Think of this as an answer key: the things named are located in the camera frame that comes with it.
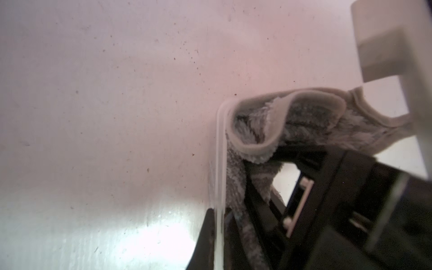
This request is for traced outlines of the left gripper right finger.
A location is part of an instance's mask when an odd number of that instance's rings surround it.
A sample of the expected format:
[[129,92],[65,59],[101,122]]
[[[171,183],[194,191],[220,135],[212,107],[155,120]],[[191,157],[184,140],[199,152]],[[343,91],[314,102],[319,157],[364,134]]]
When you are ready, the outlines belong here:
[[224,216],[224,270],[251,270],[231,209]]

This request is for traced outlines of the small clear box blue lid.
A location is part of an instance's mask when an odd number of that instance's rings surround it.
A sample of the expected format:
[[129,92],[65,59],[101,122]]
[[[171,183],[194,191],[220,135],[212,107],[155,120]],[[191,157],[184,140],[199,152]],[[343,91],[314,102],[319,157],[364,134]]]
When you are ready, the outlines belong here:
[[224,219],[226,212],[227,137],[229,115],[236,105],[228,99],[220,105],[210,125],[209,193],[215,215],[214,269],[224,269]]

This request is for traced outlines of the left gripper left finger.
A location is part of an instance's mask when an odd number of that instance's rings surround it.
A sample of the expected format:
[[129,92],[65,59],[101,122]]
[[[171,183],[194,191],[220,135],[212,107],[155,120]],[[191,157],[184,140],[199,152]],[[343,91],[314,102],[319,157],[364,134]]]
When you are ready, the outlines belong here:
[[210,208],[206,211],[199,237],[186,270],[214,270],[215,251],[215,212]]

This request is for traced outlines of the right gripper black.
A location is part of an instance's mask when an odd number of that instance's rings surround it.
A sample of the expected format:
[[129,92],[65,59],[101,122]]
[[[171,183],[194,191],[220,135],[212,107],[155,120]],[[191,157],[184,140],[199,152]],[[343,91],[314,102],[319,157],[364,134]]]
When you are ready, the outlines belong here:
[[[253,266],[431,269],[430,180],[333,146],[285,146],[272,160],[245,163],[244,203],[261,254]],[[280,162],[300,170],[286,208],[273,187]],[[286,229],[282,215],[289,218]]]

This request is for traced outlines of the grey striped cloth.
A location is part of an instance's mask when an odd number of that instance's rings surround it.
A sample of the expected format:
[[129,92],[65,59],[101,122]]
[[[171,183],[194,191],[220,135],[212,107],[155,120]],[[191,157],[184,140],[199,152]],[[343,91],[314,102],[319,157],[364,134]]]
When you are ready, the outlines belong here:
[[281,146],[337,146],[375,155],[415,134],[409,114],[387,117],[370,106],[362,88],[307,88],[239,101],[228,116],[226,205],[232,209],[248,264],[267,270],[244,204],[246,175],[268,203],[282,165],[271,157]]

